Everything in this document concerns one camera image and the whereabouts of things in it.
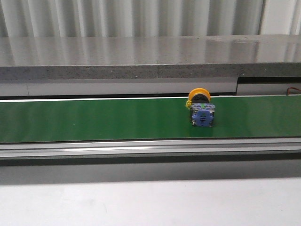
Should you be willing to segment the yellow mushroom push button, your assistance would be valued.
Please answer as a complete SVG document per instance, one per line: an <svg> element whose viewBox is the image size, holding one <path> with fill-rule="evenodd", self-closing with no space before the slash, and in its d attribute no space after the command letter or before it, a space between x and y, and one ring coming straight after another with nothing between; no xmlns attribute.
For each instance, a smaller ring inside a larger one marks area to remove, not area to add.
<svg viewBox="0 0 301 226"><path fill-rule="evenodd" d="M215 105L210 103L211 95L204 88L193 89L186 101L185 107L190 111L192 126L212 127L214 123Z"/></svg>

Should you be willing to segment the green conveyor belt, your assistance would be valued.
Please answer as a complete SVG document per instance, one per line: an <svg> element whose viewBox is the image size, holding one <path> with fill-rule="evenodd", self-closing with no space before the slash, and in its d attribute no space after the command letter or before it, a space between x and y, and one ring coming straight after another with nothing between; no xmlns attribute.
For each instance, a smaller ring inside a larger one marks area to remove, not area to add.
<svg viewBox="0 0 301 226"><path fill-rule="evenodd" d="M194 127L184 98L16 100L0 104L0 141L70 142L298 137L300 96L214 97L212 127Z"/></svg>

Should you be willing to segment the grey stone counter slab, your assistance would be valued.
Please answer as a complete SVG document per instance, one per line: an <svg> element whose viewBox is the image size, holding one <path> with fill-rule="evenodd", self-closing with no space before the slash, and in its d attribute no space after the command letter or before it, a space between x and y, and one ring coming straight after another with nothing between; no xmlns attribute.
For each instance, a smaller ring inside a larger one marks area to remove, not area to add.
<svg viewBox="0 0 301 226"><path fill-rule="evenodd" d="M0 40L0 78L299 77L299 35L20 37Z"/></svg>

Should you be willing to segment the white pleated curtain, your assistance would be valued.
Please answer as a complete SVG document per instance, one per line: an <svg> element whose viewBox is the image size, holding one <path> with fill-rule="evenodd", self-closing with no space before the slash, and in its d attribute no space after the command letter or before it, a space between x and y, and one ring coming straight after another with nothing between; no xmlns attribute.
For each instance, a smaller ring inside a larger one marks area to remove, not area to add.
<svg viewBox="0 0 301 226"><path fill-rule="evenodd" d="M3 0L1 37L300 34L298 0Z"/></svg>

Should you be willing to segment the grey metal rear rail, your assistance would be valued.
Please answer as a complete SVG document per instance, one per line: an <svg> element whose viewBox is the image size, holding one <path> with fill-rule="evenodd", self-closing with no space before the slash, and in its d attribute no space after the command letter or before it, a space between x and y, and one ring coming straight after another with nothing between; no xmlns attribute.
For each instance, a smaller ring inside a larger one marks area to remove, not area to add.
<svg viewBox="0 0 301 226"><path fill-rule="evenodd" d="M68 79L10 80L0 82L2 97L82 96L82 95L187 95L195 88L213 94L277 95L288 87L300 88L301 78L156 78L156 79Z"/></svg>

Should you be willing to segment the aluminium conveyor front rail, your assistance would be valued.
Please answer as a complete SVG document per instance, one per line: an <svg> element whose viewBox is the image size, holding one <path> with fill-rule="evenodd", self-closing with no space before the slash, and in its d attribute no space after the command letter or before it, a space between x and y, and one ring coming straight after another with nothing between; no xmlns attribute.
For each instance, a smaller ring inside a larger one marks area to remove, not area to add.
<svg viewBox="0 0 301 226"><path fill-rule="evenodd" d="M1 166L291 160L298 137L2 144Z"/></svg>

